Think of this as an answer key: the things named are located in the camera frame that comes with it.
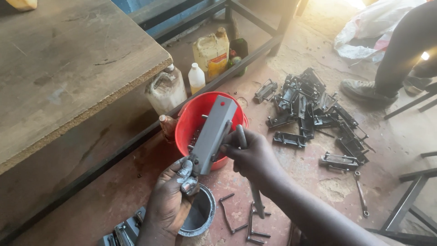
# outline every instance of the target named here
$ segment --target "red bucket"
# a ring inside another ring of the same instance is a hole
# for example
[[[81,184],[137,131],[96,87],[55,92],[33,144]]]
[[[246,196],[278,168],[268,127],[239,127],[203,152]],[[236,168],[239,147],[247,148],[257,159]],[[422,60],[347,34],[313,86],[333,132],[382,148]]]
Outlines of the red bucket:
[[[247,117],[243,113],[243,109],[241,108],[240,104],[238,104],[237,100],[235,100],[235,98],[226,93],[218,91],[200,94],[187,102],[179,112],[180,118],[176,125],[175,138],[176,146],[184,156],[189,155],[188,145],[191,144],[191,139],[195,130],[197,130],[197,128],[203,125],[206,121],[206,119],[202,118],[202,115],[209,114],[218,95],[230,98],[237,104],[237,110],[235,111],[234,118],[232,118],[231,129],[235,130],[235,127],[239,124],[243,125],[245,128],[249,127]],[[218,161],[212,164],[212,171],[222,168],[226,165],[227,157],[221,155],[219,158],[220,159]]]

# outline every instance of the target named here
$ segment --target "trousers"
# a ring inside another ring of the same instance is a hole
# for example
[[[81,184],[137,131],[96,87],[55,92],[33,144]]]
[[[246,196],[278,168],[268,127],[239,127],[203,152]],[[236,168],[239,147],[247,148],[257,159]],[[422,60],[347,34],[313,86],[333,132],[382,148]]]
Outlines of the trousers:
[[[423,52],[428,60],[420,59]],[[419,78],[437,76],[437,0],[413,8],[396,26],[376,72],[376,92],[395,96],[412,70]]]

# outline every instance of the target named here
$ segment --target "blue wall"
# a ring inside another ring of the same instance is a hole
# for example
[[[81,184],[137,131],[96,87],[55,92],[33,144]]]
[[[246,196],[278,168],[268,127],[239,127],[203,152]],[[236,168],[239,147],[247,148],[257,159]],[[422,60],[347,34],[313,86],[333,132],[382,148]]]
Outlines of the blue wall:
[[[126,14],[134,12],[135,10],[142,8],[143,6],[146,6],[147,4],[149,4],[153,1],[160,1],[160,0],[112,0],[112,2],[114,2]],[[177,23],[179,23],[181,20],[188,17],[192,13],[197,12],[197,11],[211,5],[213,2],[215,2],[215,0],[204,0],[204,1],[194,5],[193,7],[185,10],[184,12],[173,16],[172,18],[166,20],[165,22],[147,30],[146,32],[150,36],[153,36],[156,33],[160,32],[166,28],[169,28],[173,25],[176,25]]]

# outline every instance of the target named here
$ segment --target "person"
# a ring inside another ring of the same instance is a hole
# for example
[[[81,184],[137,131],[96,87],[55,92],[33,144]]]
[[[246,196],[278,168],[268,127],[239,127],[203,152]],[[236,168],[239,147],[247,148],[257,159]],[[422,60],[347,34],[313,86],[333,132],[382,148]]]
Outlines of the person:
[[[263,135],[247,129],[244,129],[244,134],[248,145],[246,150],[238,148],[235,131],[225,137],[220,150],[234,160],[235,172],[253,182],[291,219],[294,224],[293,245],[300,245],[301,240],[311,245],[388,245],[298,185],[279,164]],[[180,192],[190,168],[191,161],[183,158],[159,176],[147,204],[136,246],[175,244],[193,202],[193,197],[183,196]]]
[[[346,96],[389,107],[404,86],[418,95],[437,76],[437,1],[410,10],[398,23],[376,72],[375,81],[345,79],[340,88]],[[421,60],[424,52],[428,60]]]

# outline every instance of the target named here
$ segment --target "hand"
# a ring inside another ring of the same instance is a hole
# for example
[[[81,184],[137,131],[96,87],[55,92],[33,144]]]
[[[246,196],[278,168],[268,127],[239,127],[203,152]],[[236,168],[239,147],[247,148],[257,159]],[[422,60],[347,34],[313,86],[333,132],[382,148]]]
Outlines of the hand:
[[[195,196],[180,191],[181,185],[190,178],[193,163],[184,157],[173,163],[158,177],[146,208],[146,216],[138,245],[166,245],[173,241],[185,222]],[[197,183],[192,194],[198,193]]]
[[[285,174],[273,153],[267,139],[248,129],[243,129],[247,141],[247,149],[241,150],[237,131],[231,132],[223,140],[220,151],[234,160],[234,171],[240,172],[241,176],[249,181],[266,195],[269,180],[277,179]]]

